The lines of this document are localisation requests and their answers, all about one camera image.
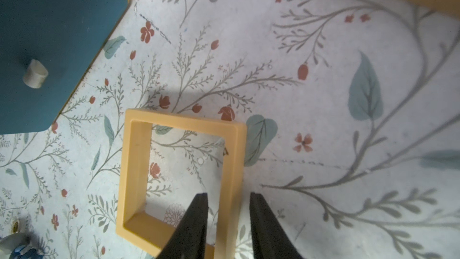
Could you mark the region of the large yellow brooch box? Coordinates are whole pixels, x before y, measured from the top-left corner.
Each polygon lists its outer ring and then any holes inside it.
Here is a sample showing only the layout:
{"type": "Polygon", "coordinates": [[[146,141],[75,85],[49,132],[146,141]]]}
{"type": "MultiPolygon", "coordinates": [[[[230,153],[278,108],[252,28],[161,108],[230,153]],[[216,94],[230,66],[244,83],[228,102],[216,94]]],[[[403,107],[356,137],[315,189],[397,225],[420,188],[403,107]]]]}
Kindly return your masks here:
{"type": "Polygon", "coordinates": [[[207,245],[207,259],[232,259],[236,252],[238,221],[242,205],[244,157],[247,125],[195,116],[162,113],[145,109],[128,109],[125,116],[116,233],[150,255],[157,257],[176,228],[149,212],[153,207],[166,209],[175,203],[191,202],[198,193],[207,192],[218,204],[216,242],[207,245]],[[198,170],[203,183],[193,183],[185,168],[186,158],[170,152],[160,163],[173,192],[156,203],[147,200],[152,130],[154,125],[171,127],[173,133],[193,131],[219,137],[224,141],[221,167],[210,165],[210,156],[201,155],[198,170]]]}

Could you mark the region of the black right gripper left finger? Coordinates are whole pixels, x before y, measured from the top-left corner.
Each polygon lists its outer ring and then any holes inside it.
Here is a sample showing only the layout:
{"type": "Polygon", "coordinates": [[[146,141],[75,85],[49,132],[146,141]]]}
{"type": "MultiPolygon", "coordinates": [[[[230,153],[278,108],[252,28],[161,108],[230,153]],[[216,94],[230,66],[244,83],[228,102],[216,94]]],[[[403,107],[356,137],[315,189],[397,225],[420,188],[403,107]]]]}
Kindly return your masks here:
{"type": "Polygon", "coordinates": [[[157,259],[203,259],[206,253],[208,195],[197,194],[157,259]]]}

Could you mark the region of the teal three-drawer cabinet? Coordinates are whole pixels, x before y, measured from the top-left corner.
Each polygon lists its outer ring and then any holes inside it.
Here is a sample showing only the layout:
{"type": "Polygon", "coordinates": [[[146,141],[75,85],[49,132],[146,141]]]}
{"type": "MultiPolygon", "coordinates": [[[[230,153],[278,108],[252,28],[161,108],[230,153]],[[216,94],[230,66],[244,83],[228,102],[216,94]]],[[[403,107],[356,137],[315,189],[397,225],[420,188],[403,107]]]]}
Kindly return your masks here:
{"type": "Polygon", "coordinates": [[[48,129],[129,0],[1,0],[1,133],[48,129]]]}

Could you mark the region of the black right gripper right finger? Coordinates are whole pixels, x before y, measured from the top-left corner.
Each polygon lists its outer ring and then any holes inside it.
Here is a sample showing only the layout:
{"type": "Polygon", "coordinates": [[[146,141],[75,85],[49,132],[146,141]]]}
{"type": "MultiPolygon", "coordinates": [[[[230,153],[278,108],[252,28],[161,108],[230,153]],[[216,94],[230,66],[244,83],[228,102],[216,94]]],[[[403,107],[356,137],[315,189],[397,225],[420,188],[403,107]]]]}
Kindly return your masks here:
{"type": "Polygon", "coordinates": [[[262,194],[250,193],[250,225],[255,259],[301,259],[262,194]]]}

